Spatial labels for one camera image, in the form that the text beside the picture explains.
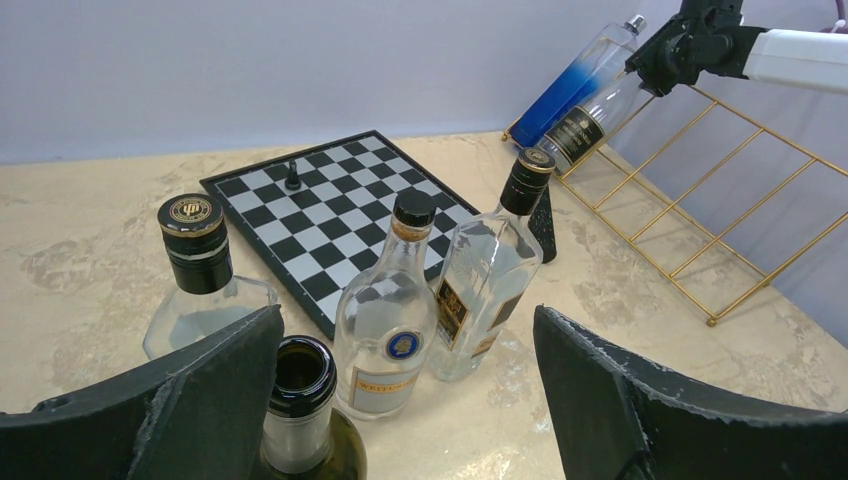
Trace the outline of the dark green wine bottle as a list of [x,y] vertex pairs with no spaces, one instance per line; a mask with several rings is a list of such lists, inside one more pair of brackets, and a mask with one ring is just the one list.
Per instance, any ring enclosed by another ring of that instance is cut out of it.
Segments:
[[333,407],[337,368],[330,349],[307,335],[286,336],[251,479],[367,477],[363,440]]

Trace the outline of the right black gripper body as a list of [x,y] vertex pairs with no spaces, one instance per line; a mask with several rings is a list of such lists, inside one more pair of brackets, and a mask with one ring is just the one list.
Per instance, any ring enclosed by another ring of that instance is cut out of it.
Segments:
[[655,97],[677,85],[694,85],[702,71],[724,64],[734,40],[718,33],[704,18],[675,16],[646,40],[625,62],[639,87]]

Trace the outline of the clear square bottle gold label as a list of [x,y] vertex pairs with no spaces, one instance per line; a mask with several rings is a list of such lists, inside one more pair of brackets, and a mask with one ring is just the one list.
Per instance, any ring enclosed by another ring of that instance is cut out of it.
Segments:
[[166,200],[157,212],[176,286],[158,306],[143,350],[163,357],[279,302],[274,287],[236,275],[222,205],[201,193]]

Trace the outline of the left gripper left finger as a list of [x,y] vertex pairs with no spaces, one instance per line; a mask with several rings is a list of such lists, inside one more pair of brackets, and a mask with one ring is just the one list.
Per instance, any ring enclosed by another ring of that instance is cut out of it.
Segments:
[[284,332],[277,305],[139,367],[1,416],[4,479],[246,479]]

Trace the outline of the round clear bottle blue seal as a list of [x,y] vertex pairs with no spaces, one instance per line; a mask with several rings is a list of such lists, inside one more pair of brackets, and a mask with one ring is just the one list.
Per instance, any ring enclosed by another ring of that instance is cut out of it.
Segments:
[[397,414],[410,400],[433,344],[437,304],[424,267],[435,213],[430,195],[401,191],[379,259],[342,292],[335,321],[335,394],[356,418]]

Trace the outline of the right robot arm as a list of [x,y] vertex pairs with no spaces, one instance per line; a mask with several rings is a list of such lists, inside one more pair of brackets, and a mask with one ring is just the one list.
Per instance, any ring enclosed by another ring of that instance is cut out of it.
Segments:
[[799,31],[746,25],[741,1],[683,1],[679,11],[625,62],[624,72],[655,97],[719,77],[847,93],[847,14],[833,25]]

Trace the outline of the clear square bottle black cap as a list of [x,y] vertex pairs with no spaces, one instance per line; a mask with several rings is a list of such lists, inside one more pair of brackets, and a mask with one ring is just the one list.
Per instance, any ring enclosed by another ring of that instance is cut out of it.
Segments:
[[497,207],[456,226],[435,288],[439,339],[428,361],[436,378],[478,368],[542,264],[529,221],[554,168],[548,153],[521,149]]

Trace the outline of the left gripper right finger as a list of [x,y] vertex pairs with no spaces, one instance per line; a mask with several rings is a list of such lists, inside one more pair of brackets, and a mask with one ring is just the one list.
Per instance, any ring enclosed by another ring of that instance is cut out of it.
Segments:
[[693,379],[557,310],[533,339],[570,479],[843,479],[847,417]]

